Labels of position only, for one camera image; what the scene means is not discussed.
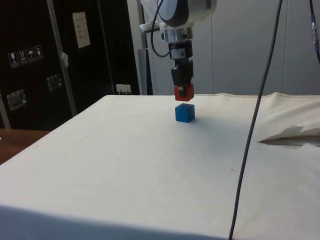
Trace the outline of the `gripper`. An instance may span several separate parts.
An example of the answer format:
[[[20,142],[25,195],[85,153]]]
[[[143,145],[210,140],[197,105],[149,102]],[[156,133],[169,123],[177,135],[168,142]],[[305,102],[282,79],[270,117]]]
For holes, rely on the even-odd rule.
[[[181,42],[169,43],[169,56],[172,60],[188,59],[193,56],[192,41],[186,40]],[[180,65],[176,65],[171,69],[171,75],[174,84],[174,94],[176,98],[184,98],[187,96],[186,83],[190,84],[194,77],[193,60],[186,62],[186,82],[185,73]]]

